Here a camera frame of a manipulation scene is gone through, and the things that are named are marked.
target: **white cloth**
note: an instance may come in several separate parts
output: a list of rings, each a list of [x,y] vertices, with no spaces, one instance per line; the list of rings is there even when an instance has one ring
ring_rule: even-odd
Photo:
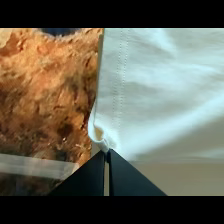
[[[168,195],[224,195],[224,29],[106,28],[88,128]]]

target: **white fabric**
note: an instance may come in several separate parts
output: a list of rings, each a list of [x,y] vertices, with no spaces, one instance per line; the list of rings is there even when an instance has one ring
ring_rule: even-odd
[[[224,29],[106,28],[89,136],[168,195],[224,195]]]

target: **black pointed object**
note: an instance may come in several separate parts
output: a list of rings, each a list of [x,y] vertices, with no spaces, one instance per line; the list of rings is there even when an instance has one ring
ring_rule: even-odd
[[[107,160],[110,196],[166,196],[114,150],[110,149]]]
[[[93,156],[49,196],[103,196],[105,155],[102,151]]]

